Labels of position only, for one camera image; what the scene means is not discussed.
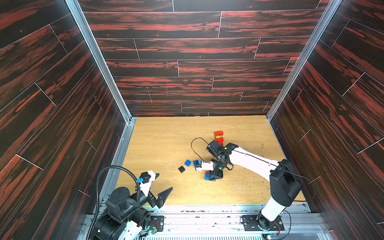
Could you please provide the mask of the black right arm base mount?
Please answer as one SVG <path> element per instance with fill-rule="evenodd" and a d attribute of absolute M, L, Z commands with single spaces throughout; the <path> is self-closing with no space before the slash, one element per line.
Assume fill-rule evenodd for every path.
<path fill-rule="evenodd" d="M 285 230 L 281 216 L 277 216 L 272 222 L 264 217 L 261 212 L 259 212 L 257 215 L 241 216 L 240 223 L 244 226 L 246 232 L 281 232 Z"/>

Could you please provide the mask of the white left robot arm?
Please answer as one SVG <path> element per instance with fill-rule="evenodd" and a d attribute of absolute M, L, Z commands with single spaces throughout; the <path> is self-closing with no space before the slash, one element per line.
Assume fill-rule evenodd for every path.
<path fill-rule="evenodd" d="M 143 208 L 149 204 L 159 209 L 165 204 L 173 188 L 168 188 L 155 197 L 150 191 L 159 177 L 153 171 L 141 173 L 137 179 L 136 192 L 131 194 L 126 187 L 116 188 L 106 201 L 106 209 L 93 220 L 87 240 L 133 240 L 140 233 L 154 234 L 160 227 L 159 220 L 152 220 L 151 213 Z"/>

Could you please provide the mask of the small blue square brick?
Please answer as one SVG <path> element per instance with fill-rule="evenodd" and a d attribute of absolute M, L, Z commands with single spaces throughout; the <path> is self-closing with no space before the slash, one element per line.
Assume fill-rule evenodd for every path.
<path fill-rule="evenodd" d="M 191 162 L 190 160 L 186 160 L 185 165 L 186 165 L 187 167 L 189 167 L 191 164 L 192 164 L 192 162 Z"/>

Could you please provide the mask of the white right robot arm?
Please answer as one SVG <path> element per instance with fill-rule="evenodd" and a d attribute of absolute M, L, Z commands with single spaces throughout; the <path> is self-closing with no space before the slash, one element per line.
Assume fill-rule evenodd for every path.
<path fill-rule="evenodd" d="M 214 157 L 212 161 L 202 163 L 202 170 L 209 171 L 209 179 L 222 179 L 224 169 L 228 166 L 241 166 L 248 169 L 270 183 L 271 197 L 258 214 L 258 225 L 264 230 L 278 218 L 285 208 L 291 206 L 302 189 L 299 175 L 296 174 L 292 163 L 286 159 L 279 161 L 266 159 L 252 154 L 241 147 L 229 143 L 222 146 L 212 141 L 207 151 Z"/>

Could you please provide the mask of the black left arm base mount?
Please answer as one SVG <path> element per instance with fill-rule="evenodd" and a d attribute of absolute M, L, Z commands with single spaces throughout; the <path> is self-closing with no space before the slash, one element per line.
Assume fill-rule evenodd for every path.
<path fill-rule="evenodd" d="M 149 234 L 156 234 L 158 232 L 163 232 L 164 230 L 164 216 L 151 216 L 150 225 L 148 228 Z"/>

